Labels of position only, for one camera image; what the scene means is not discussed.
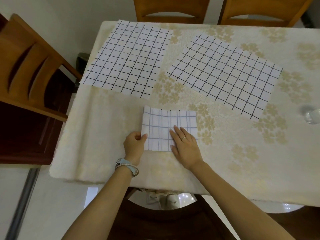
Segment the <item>paper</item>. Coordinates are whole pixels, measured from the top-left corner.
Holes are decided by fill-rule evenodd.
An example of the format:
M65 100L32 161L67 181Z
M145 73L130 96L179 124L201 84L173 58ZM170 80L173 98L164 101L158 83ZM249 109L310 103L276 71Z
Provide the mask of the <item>paper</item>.
M272 62L199 33L166 75L258 121L281 71Z
M190 110L164 110L143 108L141 134L148 134L144 149L149 151L171 152L170 145L175 145L169 130L174 125L182 126L187 132L198 138L197 117L195 111Z
M81 83L149 99L172 31L119 20Z

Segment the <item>clear glass cup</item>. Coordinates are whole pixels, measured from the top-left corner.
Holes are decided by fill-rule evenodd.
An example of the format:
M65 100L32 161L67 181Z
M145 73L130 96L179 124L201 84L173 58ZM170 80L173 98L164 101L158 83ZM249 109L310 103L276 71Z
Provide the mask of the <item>clear glass cup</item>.
M312 125L320 124L320 109L306 112L304 119Z

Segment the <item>person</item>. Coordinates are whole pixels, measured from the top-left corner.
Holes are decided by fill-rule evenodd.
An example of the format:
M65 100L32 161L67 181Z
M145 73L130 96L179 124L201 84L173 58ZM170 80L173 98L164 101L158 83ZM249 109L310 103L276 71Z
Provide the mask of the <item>person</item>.
M294 238L234 189L203 161L196 139L182 127L170 130L176 146L171 146L177 160L202 183L217 202L241 240L293 240ZM123 145L125 159L138 166L147 134L130 133ZM132 171L119 166L102 190L82 211L62 240L106 240L122 199L130 185Z

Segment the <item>tablecloth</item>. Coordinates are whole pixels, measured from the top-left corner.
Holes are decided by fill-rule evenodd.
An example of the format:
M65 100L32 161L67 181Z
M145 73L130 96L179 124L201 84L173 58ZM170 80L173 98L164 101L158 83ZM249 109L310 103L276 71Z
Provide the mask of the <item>tablecloth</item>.
M103 22L90 61L116 22ZM124 156L122 142L141 129L142 108L197 111L203 159L250 199L320 206L320 125L301 108L320 108L320 30L155 24L173 30L150 100L81 84L50 168L67 180L105 182ZM197 31L284 69L258 122L235 114L165 75ZM130 186L207 195L171 152L145 151Z

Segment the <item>chair backrest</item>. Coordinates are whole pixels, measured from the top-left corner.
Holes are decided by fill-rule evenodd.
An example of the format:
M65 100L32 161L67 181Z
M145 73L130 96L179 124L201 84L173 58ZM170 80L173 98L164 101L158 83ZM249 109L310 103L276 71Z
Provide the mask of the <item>chair backrest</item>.
M210 0L133 1L138 22L202 24ZM158 12L179 12L193 17L149 15Z
M225 0L218 24L292 27L311 2L312 0ZM262 15L280 21L232 18L239 15Z
M0 101L65 122L67 115L44 104L46 86L61 65L81 79L80 73L13 14L0 32Z

